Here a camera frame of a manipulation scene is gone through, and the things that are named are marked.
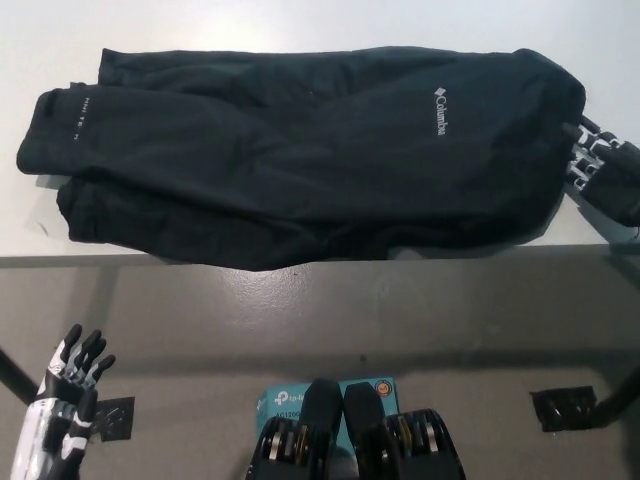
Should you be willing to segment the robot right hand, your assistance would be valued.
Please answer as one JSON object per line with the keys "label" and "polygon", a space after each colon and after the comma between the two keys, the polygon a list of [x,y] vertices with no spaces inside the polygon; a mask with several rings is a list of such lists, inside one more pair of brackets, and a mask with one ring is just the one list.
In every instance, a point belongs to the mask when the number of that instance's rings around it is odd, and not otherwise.
{"label": "robot right hand", "polygon": [[577,196],[610,220],[639,227],[639,147],[602,129],[587,117],[565,123],[573,142],[565,183]]}

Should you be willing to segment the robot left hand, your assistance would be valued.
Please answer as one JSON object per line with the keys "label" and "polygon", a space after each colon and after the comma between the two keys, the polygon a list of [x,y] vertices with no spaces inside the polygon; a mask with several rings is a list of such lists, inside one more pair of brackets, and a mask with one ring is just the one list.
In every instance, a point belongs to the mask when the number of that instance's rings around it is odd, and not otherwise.
{"label": "robot left hand", "polygon": [[11,480],[78,479],[96,418],[97,384],[116,361],[104,355],[99,329],[75,324],[54,351],[28,403],[10,470]]}

